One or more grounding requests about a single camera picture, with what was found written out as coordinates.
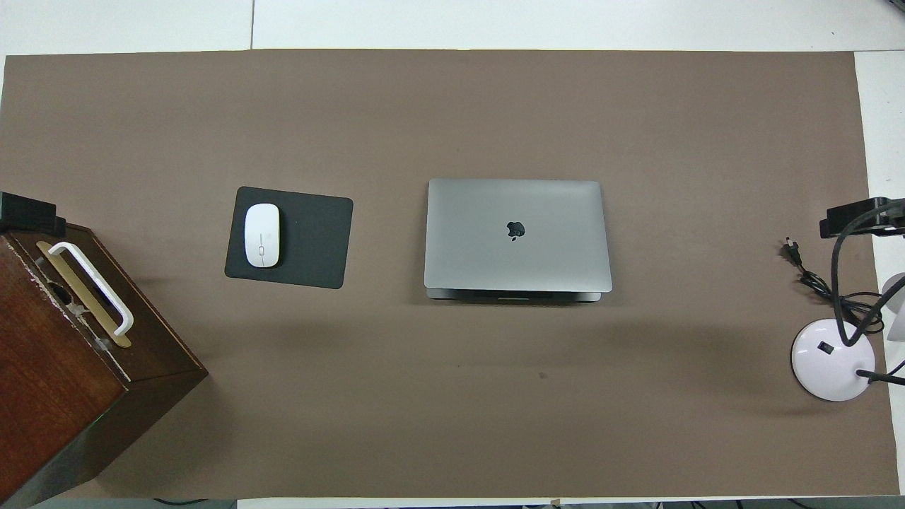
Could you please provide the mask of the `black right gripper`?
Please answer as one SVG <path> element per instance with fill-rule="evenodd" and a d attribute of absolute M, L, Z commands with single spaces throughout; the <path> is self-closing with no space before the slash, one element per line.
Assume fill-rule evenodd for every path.
<path fill-rule="evenodd" d="M 864 199 L 847 205 L 835 206 L 825 211 L 820 221 L 820 238 L 835 238 L 858 216 L 879 206 L 878 199 Z M 851 235 L 904 236 L 904 199 L 891 199 L 878 215 L 867 217 L 856 226 Z"/>

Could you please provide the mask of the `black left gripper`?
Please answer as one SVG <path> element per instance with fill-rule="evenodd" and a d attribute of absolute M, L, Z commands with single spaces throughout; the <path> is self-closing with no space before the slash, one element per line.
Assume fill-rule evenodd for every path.
<path fill-rule="evenodd" d="M 57 206 L 8 192 L 1 193 L 1 232 L 29 229 L 45 235 L 65 236 L 66 219 L 57 215 Z"/>

